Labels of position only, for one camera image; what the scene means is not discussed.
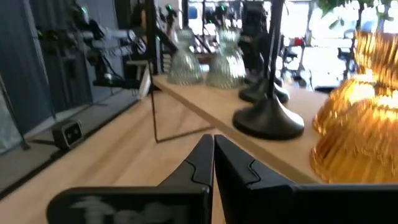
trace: black lamp stand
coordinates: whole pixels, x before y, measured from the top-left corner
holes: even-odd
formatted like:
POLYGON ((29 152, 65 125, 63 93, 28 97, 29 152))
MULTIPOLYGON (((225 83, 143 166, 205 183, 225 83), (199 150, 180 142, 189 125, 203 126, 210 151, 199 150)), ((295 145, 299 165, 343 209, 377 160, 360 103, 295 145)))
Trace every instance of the black lamp stand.
MULTIPOLYGON (((273 0, 271 7, 270 49, 280 44, 280 21, 284 1, 273 0)), ((233 116, 233 125, 241 132, 253 137, 269 140, 288 140, 300 136, 304 131, 303 119, 285 108, 275 93, 275 63, 277 50, 272 51, 271 74, 266 95, 254 106, 241 109, 233 116)))
MULTIPOLYGON (((270 50, 268 52, 265 52, 266 58, 264 60, 264 69, 262 70, 263 76, 257 77, 257 75, 251 75, 251 76, 249 75, 249 77, 246 79, 246 82, 249 84, 249 87, 239 91, 239 98, 241 100, 250 103, 255 103, 259 101, 268 90, 268 86, 270 83, 269 65, 270 63, 272 63, 270 62, 270 56, 273 55, 274 52, 276 53, 277 56, 277 53, 280 49, 280 33, 278 35, 274 35, 273 30, 274 27, 272 25, 272 15, 271 15, 270 34, 272 40, 271 40, 271 46, 269 48, 270 50)), ((286 103, 289 100, 289 94, 287 93, 286 90, 282 88, 282 81, 277 78, 274 78, 274 83, 276 84, 274 87, 274 93, 276 94, 281 103, 286 103)))

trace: clear glass vase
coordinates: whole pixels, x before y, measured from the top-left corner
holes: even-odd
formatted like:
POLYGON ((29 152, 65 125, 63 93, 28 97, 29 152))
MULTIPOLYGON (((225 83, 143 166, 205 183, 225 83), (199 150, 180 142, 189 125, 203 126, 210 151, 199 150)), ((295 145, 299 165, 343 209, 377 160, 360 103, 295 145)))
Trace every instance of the clear glass vase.
POLYGON ((239 53, 239 29, 218 30, 220 45, 217 55, 209 65, 206 84, 221 89, 239 88, 244 84, 246 70, 239 53))
POLYGON ((195 54, 189 49, 194 38, 192 30, 178 29, 175 31, 175 37, 178 42, 178 51, 173 55, 167 81, 177 85, 202 83, 203 75, 200 63, 195 54))

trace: wooden shelf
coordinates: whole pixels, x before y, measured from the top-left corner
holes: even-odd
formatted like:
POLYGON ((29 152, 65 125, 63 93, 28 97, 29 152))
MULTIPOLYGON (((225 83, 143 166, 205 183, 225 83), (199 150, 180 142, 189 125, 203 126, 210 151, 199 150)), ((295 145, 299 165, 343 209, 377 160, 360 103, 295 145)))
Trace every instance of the wooden shelf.
POLYGON ((233 127, 233 113, 250 106, 238 98, 238 90, 219 90, 205 85, 173 85, 167 83, 165 75, 155 77, 154 83, 228 135, 256 159, 273 167, 287 178, 298 184, 321 182, 310 167, 309 155, 320 138, 312 128, 312 120, 327 99, 327 95, 288 87, 290 100, 285 106, 304 119, 304 133, 299 138, 289 141, 265 141, 247 136, 233 127))
MULTIPOLYGON (((156 93, 155 100, 161 137, 209 125, 165 93, 156 93)), ((50 200, 71 187, 157 186, 191 153, 203 134, 220 134, 213 130, 156 144, 151 113, 147 97, 2 199, 0 223, 46 224, 50 200)), ((220 224, 223 212, 218 193, 215 198, 213 223, 220 224)))

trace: glass lamp shade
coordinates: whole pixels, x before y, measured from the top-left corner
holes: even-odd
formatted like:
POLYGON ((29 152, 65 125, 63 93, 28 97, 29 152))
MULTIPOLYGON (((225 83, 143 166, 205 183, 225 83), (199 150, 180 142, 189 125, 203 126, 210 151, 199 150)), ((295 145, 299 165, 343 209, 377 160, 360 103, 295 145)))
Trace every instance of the glass lamp shade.
POLYGON ((313 120, 313 127, 325 135, 328 127, 337 121, 340 114, 353 103, 375 95, 373 78, 368 75, 358 75, 345 81, 339 88, 330 93, 329 99, 321 107, 313 120))
POLYGON ((169 83, 178 85, 195 85, 203 82, 199 60, 189 49, 194 35, 191 29, 178 29, 175 32, 178 50, 173 55, 169 83))
POLYGON ((239 29, 219 29, 220 48, 209 64, 206 84, 220 89, 239 88, 244 84, 246 69, 239 53, 239 29))
POLYGON ((376 81, 385 86, 398 87, 398 35, 378 34, 372 56, 372 71, 376 81))
POLYGON ((354 104, 310 154, 322 180, 337 183, 398 182, 398 99, 377 96, 354 104))
POLYGON ((356 31, 355 37, 358 44, 355 48, 355 61, 365 68, 372 67, 371 55, 374 52, 376 41, 379 40, 378 34, 372 32, 356 31))

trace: black lamp base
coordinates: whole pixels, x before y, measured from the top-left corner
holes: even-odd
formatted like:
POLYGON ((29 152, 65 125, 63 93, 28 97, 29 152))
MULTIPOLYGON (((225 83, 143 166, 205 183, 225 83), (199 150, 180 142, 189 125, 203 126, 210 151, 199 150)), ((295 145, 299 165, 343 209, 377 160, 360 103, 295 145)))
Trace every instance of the black lamp base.
POLYGON ((244 77, 245 84, 252 85, 256 83, 262 77, 262 72, 254 70, 244 77))
MULTIPOLYGON (((268 79, 260 78, 258 81, 239 91, 239 98, 246 102, 255 103, 264 97, 264 94, 267 92, 269 86, 268 79)), ((286 103, 289 100, 289 94, 287 91, 278 85, 274 85, 274 93, 277 95, 279 101, 281 103, 286 103)))
MULTIPOLYGON (((260 73, 253 72, 253 73, 250 73, 249 75, 246 75, 246 77, 244 77, 244 82, 245 82, 245 84, 253 85, 253 84, 257 83, 260 79, 262 79, 262 72, 260 72, 260 73)), ((275 77, 275 84, 278 85, 279 87, 283 87, 284 82, 281 78, 275 77)))
POLYGON ((268 140, 293 139, 304 131, 304 120, 285 108, 275 95, 236 111, 233 125, 247 135, 268 140))

